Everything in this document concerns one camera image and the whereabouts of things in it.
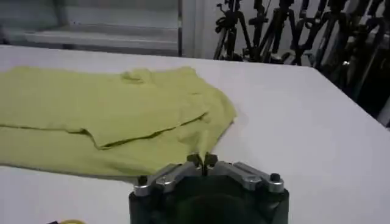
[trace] screw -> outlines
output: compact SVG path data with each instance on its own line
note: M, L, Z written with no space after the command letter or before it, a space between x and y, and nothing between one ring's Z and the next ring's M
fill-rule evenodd
M272 173L269 179L272 182L280 182L280 175L278 173Z

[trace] tripod leg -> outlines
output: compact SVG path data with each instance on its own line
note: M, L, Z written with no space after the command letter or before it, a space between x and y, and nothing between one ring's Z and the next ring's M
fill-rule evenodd
M264 51L269 51L270 48L271 48L271 45L268 46L268 39L273 39L273 33L274 33L274 26L275 26L275 17L277 16L278 12L274 12L274 16L272 17L272 21L270 22L268 28L267 28L267 31L266 33L264 34L264 37L263 39L261 40L261 43L257 49L257 53L255 55L255 61L259 61L259 62L264 62L264 58L263 56L261 55L261 53Z
M246 28L244 14L242 12L238 12L238 18L239 18L239 23L241 24L241 27L243 28L245 43L246 43L246 47L249 50L250 59L253 60L254 59L254 55L253 55L253 52L252 52L252 46L250 44L248 30Z
M322 60L324 59L325 52L328 48L331 34L333 32L333 29L335 28L335 24L336 24L336 18L334 16L331 16L324 33L324 37L321 40L320 47L316 53L316 62L314 64L314 67L318 70L321 69Z
M275 40L272 47L272 53L276 54L279 51L280 40L282 39L283 26L287 19L287 12L279 12L275 22Z
M368 74L370 73L372 64L373 64L373 62L375 60L375 56L378 54L380 45L381 45L381 43L382 43L382 41L383 41L383 39L385 37L385 33L386 33L386 25L385 24L381 24L377 34L375 35L374 42L372 43L372 50L370 51L370 55L371 55L370 60L369 60L369 62L367 64L367 66L364 69L364 73L363 73L362 78L359 80L357 86L353 90L352 99L354 101L357 101L358 98L359 98L361 89L362 89L362 87L364 85L364 82L367 79Z
M236 37L237 37L237 28L233 27L232 29L229 30L229 32L227 34L226 52L227 52L227 58L229 61L233 60L234 49L236 46Z
M293 37L292 38L292 46L293 46L293 49L298 49L298 47L299 47L299 37L302 34L302 30L300 31L299 36L298 36L297 28L295 26L294 11L289 10L289 12L288 12L288 19L289 19L290 28L291 28L291 35Z
M219 33L219 40L217 44L217 48L214 52L214 60L219 60L221 58L222 48L224 47L225 39L226 39L226 28L222 28L221 33Z

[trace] black knob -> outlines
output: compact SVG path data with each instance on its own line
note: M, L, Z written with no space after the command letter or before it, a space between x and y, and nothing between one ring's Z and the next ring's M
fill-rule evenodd
M280 175L278 173L272 173L269 179L272 182L279 182L280 181Z
M137 178L137 182L139 186L146 185L147 183L147 176L139 176Z

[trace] black stand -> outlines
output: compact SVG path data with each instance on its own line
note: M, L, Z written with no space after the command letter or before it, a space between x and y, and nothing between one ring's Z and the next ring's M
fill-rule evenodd
M214 60L243 60L241 56L234 53L237 37L236 25L238 24L238 21L243 28L247 51L250 52L250 57L253 58L252 46L250 45L249 35L245 23L245 17L244 14L239 10L239 2L240 0L225 0L225 4L228 4L229 6L229 9L226 12L223 11L222 4L217 5L217 7L220 8L221 12L224 13L224 16L216 21L217 28L215 29L215 31L219 33L219 41L217 48L214 52Z
M291 65L302 65L302 56L305 51L311 50L313 48L313 43L317 37L318 32L320 31L323 24L321 23L321 18L324 13L327 0L321 0L318 6L317 13L314 18L307 18L306 11L308 9L309 0L304 0L300 9L299 17L300 20L296 26L296 39L292 40L291 49L295 52L294 60L291 62ZM309 29L309 35L306 42L302 45L299 45L299 40L302 35L303 27Z
M259 55L259 45L263 34L263 26L268 23L267 14L271 0L268 1L267 9L263 6L263 0L255 0L254 9L257 11L256 17L249 20L249 25L255 27L253 38L253 55Z
M322 37L313 65L313 67L318 70L322 69L322 61L324 59L325 52L328 49L329 41L336 23L339 23L339 33L347 33L347 16L345 13L341 12L345 7L346 2L347 0L329 0L328 2L330 12L324 13L319 26L319 28L321 28L325 23L327 23L327 28L324 36Z
M367 31L365 33L365 39L364 42L366 42L368 35L371 31L373 31L376 27L379 27L377 34L374 37L374 41L372 43L372 47L370 48L370 51L367 55L370 55L370 59L364 69L364 72L362 75L356 75L354 79L352 79L350 88L352 88L352 94L351 98L353 100L358 100L358 97L360 95L361 89L368 77L368 74L370 70L372 69L372 65L375 59L375 56L377 55L380 45L383 42L383 39L386 35L386 32L390 31L390 0L386 0L385 2L385 10L383 12L382 18L376 18L375 14L378 10L378 6L380 3L382 3L383 0L374 0L372 2L371 8L369 10L369 15L372 16L371 19L367 21Z
M275 54L277 54L279 50L284 23L287 19L289 19L290 22L293 39L295 42L297 41L295 37L294 11L290 9L290 6L293 3L294 0L280 0L279 8L274 10L274 16L272 17L271 23L263 40L261 41L261 44L258 49L256 49L255 61L278 64L282 64L285 61L285 58L276 57Z

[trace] tripod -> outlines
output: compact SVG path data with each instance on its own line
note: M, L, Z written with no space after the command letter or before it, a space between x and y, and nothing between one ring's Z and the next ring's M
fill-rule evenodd
M295 43L297 43L294 31L294 11L290 9L290 6L293 3L294 0L280 0L279 8L274 10L274 16L272 17L271 23L269 24L264 38L262 39L259 47L255 50L255 61L278 64L282 64L285 61L285 58L276 57L275 55L279 50L280 39L282 37L284 24L287 19L289 19L293 40Z
M372 65L375 60L375 56L377 55L380 45L386 35L386 32L390 31L390 0L386 0L385 2L385 10L383 12L382 18L376 18L375 14L378 10L378 6L383 2L383 0L373 0L372 5L369 10L369 15L372 17L367 21L367 31L366 35L364 36L364 42L367 39L368 34L373 31L376 27L378 27L378 32L376 33L374 37L374 41L372 43L372 47L370 48L370 51L367 53L367 55L370 55L369 61L367 65L364 68L364 72L362 75L355 75L354 79L351 80L351 98L353 100L358 100L358 97L360 95L361 89L370 73L370 70L372 69Z
M214 60L228 60L228 61L242 61L242 57L234 53L238 22L243 28L244 38L247 46L247 51L252 55L252 46L250 45L249 35L245 23L244 14L239 10L240 0L225 0L224 4L227 4L229 9L223 11L222 4L218 4L220 11L224 14L222 18L216 21L217 28L215 31L219 33L219 40L214 52Z
M327 0L321 0L318 5L318 10L314 18L307 18L306 11L308 9L309 0L303 0L302 6L300 9L299 17L300 20L296 26L296 39L292 40L291 49L295 52L294 60L291 62L291 65L302 65L302 56L305 51L311 50L313 48L313 43L317 37L318 32L320 31L323 24L321 23L322 14L324 13ZM299 45L299 40L302 35L303 27L309 29L309 35L306 42L302 45Z
M374 29L373 18L368 19L366 24L359 24L369 3L370 0L359 0L356 9L349 15L347 33L339 36L333 59L323 66L322 72L327 73L328 79L344 91L350 81L349 75L355 73L352 65L357 58L360 58L360 50L364 48L368 34ZM369 15L372 15L373 10L374 8L371 7ZM348 43L350 37L353 37L354 41Z
M324 33L324 36L322 37L320 47L316 53L316 59L313 64L313 67L321 70L322 69L322 61L324 59L324 55L326 50L328 49L328 45L330 42L330 38L333 32L333 29L335 28L336 23L339 23L339 33L343 35L347 32L347 16L345 13L342 13L341 11L346 6L348 0L329 0L328 6L330 7L330 12L325 12L321 22L320 22L320 28L327 23L327 27Z
M255 27L253 38L253 55L259 55L259 45L261 35L263 33L263 26L268 23L267 14L271 0L268 0L267 9L263 6L263 0L255 0L254 9L257 11L256 17L249 20L249 25Z

